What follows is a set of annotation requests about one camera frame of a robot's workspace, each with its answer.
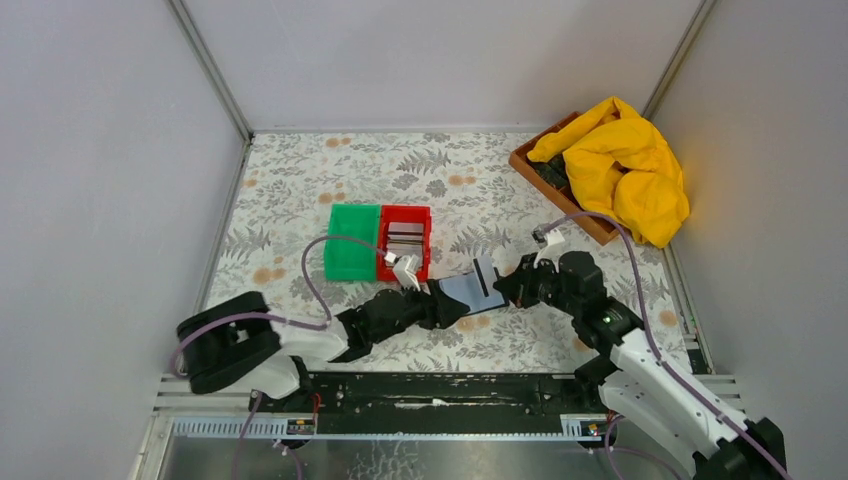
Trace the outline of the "red plastic bin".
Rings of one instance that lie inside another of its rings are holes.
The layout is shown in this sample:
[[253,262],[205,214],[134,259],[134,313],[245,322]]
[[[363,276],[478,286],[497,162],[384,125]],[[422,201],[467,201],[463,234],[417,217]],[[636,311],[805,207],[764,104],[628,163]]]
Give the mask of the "red plastic bin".
[[398,258],[416,255],[419,258],[419,267],[415,275],[419,282],[425,282],[429,278],[431,233],[432,217],[428,206],[381,206],[377,245]]

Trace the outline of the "green plastic bin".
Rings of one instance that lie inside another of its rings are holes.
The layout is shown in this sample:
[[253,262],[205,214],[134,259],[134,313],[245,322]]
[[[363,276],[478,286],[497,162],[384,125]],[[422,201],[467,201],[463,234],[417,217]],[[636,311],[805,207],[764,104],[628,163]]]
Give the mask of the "green plastic bin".
[[340,239],[324,245],[324,272],[329,281],[375,282],[381,206],[343,204],[332,206],[327,234]]

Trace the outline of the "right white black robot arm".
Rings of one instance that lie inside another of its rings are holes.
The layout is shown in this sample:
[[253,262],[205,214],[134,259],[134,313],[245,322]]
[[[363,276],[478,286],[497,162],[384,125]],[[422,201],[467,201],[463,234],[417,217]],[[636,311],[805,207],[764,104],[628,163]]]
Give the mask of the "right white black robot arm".
[[642,319],[607,293],[587,252],[557,262],[522,258],[495,290],[519,308],[539,303],[572,318],[579,339],[597,351],[576,370],[575,402],[604,406],[661,445],[694,479],[785,479],[784,436],[771,420],[753,421],[652,343]]

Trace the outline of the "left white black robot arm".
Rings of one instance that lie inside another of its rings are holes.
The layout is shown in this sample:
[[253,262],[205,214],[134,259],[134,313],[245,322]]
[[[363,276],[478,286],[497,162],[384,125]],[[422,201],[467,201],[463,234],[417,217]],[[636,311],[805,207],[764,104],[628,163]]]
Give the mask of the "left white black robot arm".
[[375,345],[412,326],[446,329],[471,308],[435,281],[427,290],[384,289],[344,310],[329,326],[273,315],[258,291],[249,291],[180,323],[172,373],[188,380],[196,395],[221,391],[239,381],[296,411],[309,401],[306,357],[349,363],[371,354]]

